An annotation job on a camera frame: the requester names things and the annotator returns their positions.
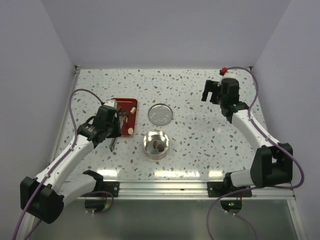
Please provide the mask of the metal serving tongs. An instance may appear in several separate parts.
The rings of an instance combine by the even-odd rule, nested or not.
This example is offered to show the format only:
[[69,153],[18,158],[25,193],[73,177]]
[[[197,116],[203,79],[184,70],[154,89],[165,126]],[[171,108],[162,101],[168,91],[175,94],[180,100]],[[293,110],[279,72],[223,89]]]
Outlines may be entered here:
[[[123,132],[123,128],[125,124],[128,122],[128,116],[129,116],[129,113],[126,110],[120,110],[118,112],[119,129],[121,133]],[[112,138],[109,145],[109,149],[111,152],[115,150],[116,142],[117,142],[117,137]]]

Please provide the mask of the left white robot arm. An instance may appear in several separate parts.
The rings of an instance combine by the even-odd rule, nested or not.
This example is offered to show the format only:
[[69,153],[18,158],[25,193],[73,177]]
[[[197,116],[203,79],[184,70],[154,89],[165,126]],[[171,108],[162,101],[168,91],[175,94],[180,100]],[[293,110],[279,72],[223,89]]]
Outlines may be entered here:
[[81,124],[69,145],[45,170],[20,183],[21,209],[47,224],[53,223],[64,209],[63,183],[80,163],[106,139],[121,136],[116,100],[108,100],[95,116]]

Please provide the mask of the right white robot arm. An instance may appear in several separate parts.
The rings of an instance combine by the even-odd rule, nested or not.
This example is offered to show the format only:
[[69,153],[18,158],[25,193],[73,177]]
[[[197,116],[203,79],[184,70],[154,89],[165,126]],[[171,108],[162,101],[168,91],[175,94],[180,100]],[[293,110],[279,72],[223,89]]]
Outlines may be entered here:
[[243,187],[271,187],[291,182],[293,178],[293,149],[280,143],[259,124],[249,106],[240,101],[239,82],[224,78],[220,82],[205,82],[202,101],[219,105],[222,115],[239,130],[255,152],[249,169],[227,173],[223,179],[223,192],[235,196]]

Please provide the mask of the red rectangular tray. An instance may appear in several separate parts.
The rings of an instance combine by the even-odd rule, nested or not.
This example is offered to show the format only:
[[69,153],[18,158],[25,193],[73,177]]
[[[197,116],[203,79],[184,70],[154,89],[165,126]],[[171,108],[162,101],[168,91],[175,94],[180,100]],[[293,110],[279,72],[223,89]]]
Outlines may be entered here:
[[[116,108],[117,112],[119,112],[120,110],[125,110],[128,112],[128,121],[122,129],[121,136],[131,137],[135,132],[135,126],[136,126],[136,120],[137,120],[137,114],[138,114],[138,100],[135,98],[114,98],[114,100],[117,101],[117,108]],[[130,112],[131,109],[133,108],[132,102],[137,103],[136,111],[134,114]],[[132,134],[128,133],[129,128],[133,129]]]

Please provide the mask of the round silver tin lid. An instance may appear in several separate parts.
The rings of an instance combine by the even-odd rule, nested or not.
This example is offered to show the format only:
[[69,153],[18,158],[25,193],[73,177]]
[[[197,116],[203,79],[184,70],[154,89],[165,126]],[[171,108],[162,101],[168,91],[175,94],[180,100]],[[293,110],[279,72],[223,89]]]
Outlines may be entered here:
[[151,123],[164,126],[172,120],[173,111],[168,105],[157,103],[149,108],[147,116]]

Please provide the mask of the round silver tin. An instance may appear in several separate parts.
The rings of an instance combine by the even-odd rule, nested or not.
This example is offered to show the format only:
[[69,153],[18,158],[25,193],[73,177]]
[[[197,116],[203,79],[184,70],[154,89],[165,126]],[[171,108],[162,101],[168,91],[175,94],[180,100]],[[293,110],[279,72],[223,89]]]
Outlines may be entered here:
[[142,149],[149,159],[161,160],[170,151],[170,139],[161,130],[151,130],[143,137]]

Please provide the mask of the left black base bracket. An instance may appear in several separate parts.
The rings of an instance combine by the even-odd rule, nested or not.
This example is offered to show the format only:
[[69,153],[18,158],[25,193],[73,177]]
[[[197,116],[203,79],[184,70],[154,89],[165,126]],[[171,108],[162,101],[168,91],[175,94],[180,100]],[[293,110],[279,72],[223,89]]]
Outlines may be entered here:
[[94,189],[91,192],[104,191],[104,192],[110,193],[114,198],[118,197],[119,190],[120,190],[119,181],[112,181],[112,180],[105,181],[104,177],[101,174],[93,170],[86,170],[83,172],[83,174],[88,175],[95,180]]

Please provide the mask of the black base bracket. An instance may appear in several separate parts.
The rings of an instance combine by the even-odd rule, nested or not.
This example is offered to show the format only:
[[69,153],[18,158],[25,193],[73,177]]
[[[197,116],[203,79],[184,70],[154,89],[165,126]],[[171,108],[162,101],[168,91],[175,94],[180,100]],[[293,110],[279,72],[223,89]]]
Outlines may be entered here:
[[119,190],[120,190],[119,181],[112,181],[112,180],[105,181],[104,177],[101,174],[93,170],[86,170],[83,172],[83,174],[88,175],[95,180],[94,189],[91,192],[104,191],[104,192],[110,193],[114,198],[118,197]]
[[207,194],[209,198],[218,198],[228,193],[247,189],[248,187],[236,187],[231,182],[231,174],[227,173],[223,181],[208,181]]

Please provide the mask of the right black base bracket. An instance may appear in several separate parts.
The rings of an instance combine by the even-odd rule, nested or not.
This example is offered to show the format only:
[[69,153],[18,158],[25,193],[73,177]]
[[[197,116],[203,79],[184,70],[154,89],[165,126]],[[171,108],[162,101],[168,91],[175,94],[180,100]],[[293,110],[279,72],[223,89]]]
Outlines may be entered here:
[[228,193],[247,189],[248,187],[236,187],[231,182],[231,174],[227,173],[223,181],[208,181],[207,194],[209,198],[218,198]]

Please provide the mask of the aluminium front rail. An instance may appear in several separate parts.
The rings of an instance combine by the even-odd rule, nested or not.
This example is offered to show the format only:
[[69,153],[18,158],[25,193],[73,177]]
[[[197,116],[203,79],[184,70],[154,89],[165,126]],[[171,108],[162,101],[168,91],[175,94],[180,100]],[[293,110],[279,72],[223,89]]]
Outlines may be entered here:
[[[203,180],[143,180],[120,181],[113,188],[113,197],[119,200],[213,200],[218,197],[213,187]],[[258,188],[242,194],[249,200],[292,200],[289,189]]]

